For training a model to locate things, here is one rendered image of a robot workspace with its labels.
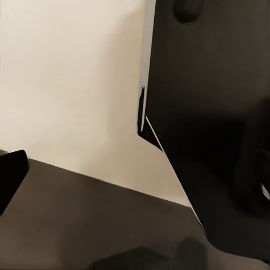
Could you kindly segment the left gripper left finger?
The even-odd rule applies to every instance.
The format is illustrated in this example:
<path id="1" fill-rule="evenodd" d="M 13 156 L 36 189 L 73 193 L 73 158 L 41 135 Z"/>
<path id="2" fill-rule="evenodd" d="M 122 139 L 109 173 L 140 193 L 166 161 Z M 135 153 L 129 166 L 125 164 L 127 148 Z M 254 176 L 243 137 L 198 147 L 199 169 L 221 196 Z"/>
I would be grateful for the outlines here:
<path id="1" fill-rule="evenodd" d="M 29 172 L 24 150 L 0 156 L 0 217 Z"/>

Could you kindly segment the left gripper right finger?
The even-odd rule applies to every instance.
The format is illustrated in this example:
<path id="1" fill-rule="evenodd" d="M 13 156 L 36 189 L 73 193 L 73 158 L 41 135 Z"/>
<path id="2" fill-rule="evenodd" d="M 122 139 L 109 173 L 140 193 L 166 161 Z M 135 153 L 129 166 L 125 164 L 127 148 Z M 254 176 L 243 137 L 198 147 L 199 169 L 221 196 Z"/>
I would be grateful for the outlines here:
<path id="1" fill-rule="evenodd" d="M 270 194 L 270 151 L 257 150 L 253 161 L 253 171 Z"/>

